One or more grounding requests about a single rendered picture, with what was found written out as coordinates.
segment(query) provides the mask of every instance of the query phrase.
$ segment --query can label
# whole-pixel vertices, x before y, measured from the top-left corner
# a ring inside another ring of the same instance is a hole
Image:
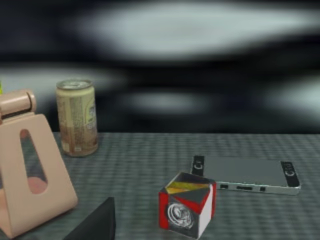
[[[97,149],[94,94],[71,97],[57,95],[57,107],[63,150],[81,156]]]

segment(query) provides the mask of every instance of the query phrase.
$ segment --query striped table surface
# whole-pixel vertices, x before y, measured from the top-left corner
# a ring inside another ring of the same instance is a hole
[[[292,161],[302,189],[297,196],[218,191],[202,240],[317,240],[319,146],[320,135],[100,133],[94,154],[62,155],[79,198],[76,209],[16,239],[62,240],[108,197],[115,198],[116,240],[187,239],[158,227],[158,192],[178,172],[189,172],[194,155],[210,154]],[[41,177],[32,145],[24,143],[23,150],[29,174]]]

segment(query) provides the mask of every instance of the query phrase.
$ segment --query pink phone stand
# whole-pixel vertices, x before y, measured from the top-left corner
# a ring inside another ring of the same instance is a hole
[[[0,95],[0,229],[15,238],[74,208],[78,197],[54,135],[27,89]],[[27,176],[21,137],[29,135],[47,182]]]

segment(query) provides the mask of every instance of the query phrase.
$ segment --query blurred background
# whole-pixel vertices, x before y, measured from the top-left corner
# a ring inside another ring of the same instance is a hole
[[[2,0],[4,92],[93,81],[100,132],[320,133],[320,5]]]

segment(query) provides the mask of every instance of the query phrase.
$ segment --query red and black box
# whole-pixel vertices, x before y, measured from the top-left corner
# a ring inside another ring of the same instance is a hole
[[[159,192],[159,226],[198,239],[215,214],[217,184],[181,172]]]

